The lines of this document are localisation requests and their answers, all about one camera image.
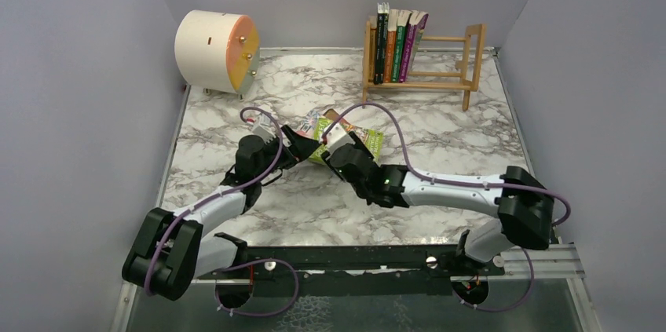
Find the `lime green treehouse book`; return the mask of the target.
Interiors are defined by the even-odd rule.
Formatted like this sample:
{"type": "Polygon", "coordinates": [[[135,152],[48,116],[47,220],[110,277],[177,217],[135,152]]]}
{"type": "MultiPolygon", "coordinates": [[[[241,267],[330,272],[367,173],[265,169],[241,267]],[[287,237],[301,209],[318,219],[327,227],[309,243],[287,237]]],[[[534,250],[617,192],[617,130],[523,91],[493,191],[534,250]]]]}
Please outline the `lime green treehouse book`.
{"type": "MultiPolygon", "coordinates": [[[[316,115],[316,117],[311,120],[309,128],[306,131],[308,138],[319,140],[321,134],[331,123],[331,119],[328,119],[323,115],[316,115]]],[[[338,126],[343,127],[347,132],[354,132],[360,138],[365,147],[371,152],[375,161],[379,161],[379,155],[382,149],[384,138],[384,134],[382,132],[349,124],[344,119],[336,125],[336,127],[338,126]]],[[[311,154],[309,161],[323,165],[324,161],[321,158],[321,155],[325,152],[325,150],[325,146],[319,146],[319,148],[313,154],[311,154]]]]}

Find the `purple treehouse book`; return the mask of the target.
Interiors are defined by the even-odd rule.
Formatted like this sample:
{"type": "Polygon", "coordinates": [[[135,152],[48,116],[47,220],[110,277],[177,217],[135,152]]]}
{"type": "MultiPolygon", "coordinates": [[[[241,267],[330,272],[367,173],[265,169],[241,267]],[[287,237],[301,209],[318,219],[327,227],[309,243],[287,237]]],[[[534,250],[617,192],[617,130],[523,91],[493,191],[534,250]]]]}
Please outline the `purple treehouse book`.
{"type": "Polygon", "coordinates": [[[409,17],[402,50],[399,83],[406,82],[408,71],[411,69],[413,62],[415,47],[423,36],[428,17],[429,13],[421,10],[413,10],[409,17]]]}

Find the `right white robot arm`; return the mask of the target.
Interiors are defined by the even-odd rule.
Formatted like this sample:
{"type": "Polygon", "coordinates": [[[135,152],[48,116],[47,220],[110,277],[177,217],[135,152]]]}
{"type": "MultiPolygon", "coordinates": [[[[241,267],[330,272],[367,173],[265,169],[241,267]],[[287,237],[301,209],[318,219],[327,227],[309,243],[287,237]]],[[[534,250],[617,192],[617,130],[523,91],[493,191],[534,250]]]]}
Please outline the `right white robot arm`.
{"type": "Polygon", "coordinates": [[[378,165],[353,132],[331,132],[323,142],[324,162],[368,204],[444,206],[489,216],[490,221],[461,235],[460,261],[481,265],[514,246],[546,250],[550,245],[554,198],[521,167],[476,177],[416,174],[406,165],[378,165]]]}

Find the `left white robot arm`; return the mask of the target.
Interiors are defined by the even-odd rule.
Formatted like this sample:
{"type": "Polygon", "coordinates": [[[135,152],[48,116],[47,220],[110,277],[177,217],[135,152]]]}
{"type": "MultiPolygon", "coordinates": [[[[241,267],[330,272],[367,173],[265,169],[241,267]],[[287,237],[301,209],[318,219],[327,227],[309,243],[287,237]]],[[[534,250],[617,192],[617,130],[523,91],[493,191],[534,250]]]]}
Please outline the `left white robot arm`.
{"type": "Polygon", "coordinates": [[[274,171],[288,170],[320,146],[315,139],[282,126],[279,136],[255,126],[243,137],[235,163],[209,195],[175,211],[148,212],[127,255],[122,278],[149,295],[175,301],[194,278],[233,265],[241,242],[210,232],[247,212],[262,193],[262,180],[274,171]]]}

